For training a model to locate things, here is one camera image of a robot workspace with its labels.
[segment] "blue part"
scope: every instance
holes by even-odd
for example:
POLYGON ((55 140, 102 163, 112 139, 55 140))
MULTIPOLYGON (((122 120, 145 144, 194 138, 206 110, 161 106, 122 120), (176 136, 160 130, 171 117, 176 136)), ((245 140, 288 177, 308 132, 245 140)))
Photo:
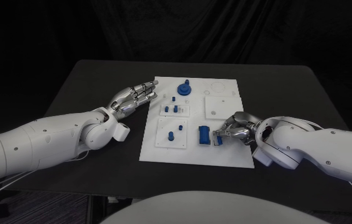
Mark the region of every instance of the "blue part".
POLYGON ((216 138, 218 138, 218 145, 222 145, 222 137, 216 136, 216 138))
POLYGON ((210 144, 207 126, 199 126, 199 144, 206 144, 206 145, 210 144))
POLYGON ((179 85, 177 87, 177 93, 181 95, 181 96, 186 96, 190 94, 190 86, 189 86, 189 80, 184 81, 183 84, 179 85))
POLYGON ((173 141, 174 137, 173 137, 173 132, 168 132, 168 141, 173 141))

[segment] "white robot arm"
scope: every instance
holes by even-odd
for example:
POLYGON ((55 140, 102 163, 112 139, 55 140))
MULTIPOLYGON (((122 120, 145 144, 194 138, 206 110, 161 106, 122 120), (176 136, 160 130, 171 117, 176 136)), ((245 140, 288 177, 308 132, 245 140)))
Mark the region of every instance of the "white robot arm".
POLYGON ((262 121, 248 113, 236 112, 222 129, 213 131, 213 141, 218 142, 222 136, 239 139, 245 145, 256 142, 252 157, 265 166, 274 161, 293 170, 306 158, 327 175, 352 181, 352 132, 323 129, 293 117, 262 121))
POLYGON ((106 108, 46 117, 0 134, 0 178, 49 168, 83 151, 102 148, 111 138, 124 141, 130 128, 118 123, 135 108, 157 97, 157 81, 125 88, 106 108))

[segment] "black backdrop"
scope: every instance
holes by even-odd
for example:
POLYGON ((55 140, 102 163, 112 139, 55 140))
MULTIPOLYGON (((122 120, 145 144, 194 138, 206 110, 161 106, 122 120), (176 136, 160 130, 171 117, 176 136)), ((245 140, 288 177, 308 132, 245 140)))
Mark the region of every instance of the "black backdrop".
POLYGON ((352 125, 350 0, 5 0, 1 16, 0 131, 80 59, 308 65, 352 125))

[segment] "table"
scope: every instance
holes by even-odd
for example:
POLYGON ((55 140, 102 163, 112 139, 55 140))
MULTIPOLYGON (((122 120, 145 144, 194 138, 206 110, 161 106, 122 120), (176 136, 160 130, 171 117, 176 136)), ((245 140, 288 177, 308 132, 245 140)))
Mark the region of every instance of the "table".
MULTIPOLYGON (((304 66, 183 64, 82 60, 62 85, 46 116, 106 106, 125 87, 154 76, 236 79, 243 110, 261 118, 291 116, 321 127, 347 130, 311 70, 304 66)), ((352 186, 303 160, 295 170, 272 163, 255 169, 140 162, 148 105, 122 120, 131 132, 82 161, 40 170, 11 189, 44 190, 127 198, 207 190, 243 194, 301 210, 352 212, 352 186)))

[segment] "white pegboard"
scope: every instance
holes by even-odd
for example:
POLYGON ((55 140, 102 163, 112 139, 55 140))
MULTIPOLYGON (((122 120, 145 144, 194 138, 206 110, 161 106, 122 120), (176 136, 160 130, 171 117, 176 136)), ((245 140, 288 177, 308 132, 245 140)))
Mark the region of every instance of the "white pegboard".
POLYGON ((140 161, 254 168, 251 149, 239 140, 236 142, 233 139, 226 138, 223 139, 223 145, 213 146, 210 142, 207 147, 199 146, 197 143, 197 127, 207 126, 212 133, 213 130, 220 128, 225 121, 206 119, 205 97, 239 97, 236 80, 183 77, 155 77, 155 80, 158 81, 154 89, 157 98, 151 100, 148 105, 140 161), (177 86, 184 83, 186 79, 189 80, 192 92, 187 96, 181 96, 177 94, 177 86), (186 149, 161 148, 154 145, 158 119, 174 119, 170 116, 160 116, 161 104, 186 105, 190 108, 189 117, 177 117, 177 119, 187 120, 186 149))
POLYGON ((187 105, 177 105, 177 112, 173 112, 174 104, 161 104, 160 106, 160 115, 161 116, 171 116, 171 117, 189 117, 189 106, 187 105))
POLYGON ((236 111, 243 111, 239 97, 205 97, 205 117, 207 119, 226 120, 236 111))
POLYGON ((186 149, 187 148, 187 120, 158 119, 155 132, 155 147, 186 149), (173 132, 173 141, 168 141, 168 132, 173 132))

